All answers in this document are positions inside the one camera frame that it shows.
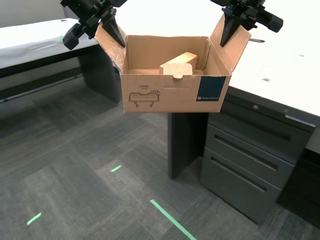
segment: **black table leg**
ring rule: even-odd
[[[176,178],[204,152],[208,113],[168,114],[168,175]]]
[[[122,99],[120,75],[105,51],[97,45],[91,53],[78,59],[87,87],[119,103]]]

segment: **blue label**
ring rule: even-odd
[[[219,101],[226,78],[226,76],[202,76],[196,97],[197,102]]]

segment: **green floor tape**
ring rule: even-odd
[[[41,216],[41,212],[37,215],[37,216],[34,216],[32,219],[30,219],[26,225],[29,226],[34,220],[36,220],[37,218],[39,218]]]
[[[165,215],[181,232],[183,232],[189,239],[197,240],[194,236],[191,235],[180,223],[178,223],[169,213],[166,212],[155,200],[150,200],[150,202],[163,214]]]
[[[121,165],[115,167],[114,169],[111,170],[111,172],[117,171],[119,168],[121,168]]]

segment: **open cardboard box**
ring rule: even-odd
[[[121,34],[120,46],[100,24],[95,39],[120,69],[123,108],[130,112],[219,112],[232,76],[251,34],[240,26],[220,46],[224,15],[212,35],[150,36]],[[193,75],[159,75],[162,64],[189,52],[197,55]]]

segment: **wooden block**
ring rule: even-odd
[[[163,64],[163,75],[172,75],[175,79],[182,79],[184,75],[192,75],[190,63],[165,63]]]
[[[192,73],[194,73],[196,69],[196,63],[197,63],[197,55],[192,54],[190,52],[185,52],[184,54],[181,54],[180,56],[177,56],[176,58],[162,64],[159,68],[159,74],[164,75],[165,64],[191,64]]]

